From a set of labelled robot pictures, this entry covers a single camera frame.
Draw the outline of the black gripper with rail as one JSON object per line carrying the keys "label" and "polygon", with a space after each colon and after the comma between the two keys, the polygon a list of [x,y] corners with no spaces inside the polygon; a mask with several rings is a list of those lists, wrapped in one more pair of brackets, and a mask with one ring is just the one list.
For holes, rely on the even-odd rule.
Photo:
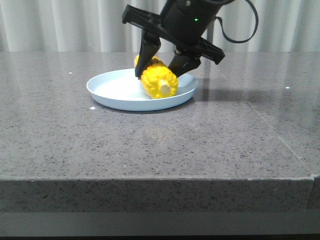
{"label": "black gripper with rail", "polygon": [[161,38],[177,47],[168,66],[177,78],[198,68],[201,56],[219,64],[224,52],[202,35],[223,5],[220,0],[168,0],[160,14],[127,5],[122,22],[142,29],[135,76],[141,78],[160,49]]}

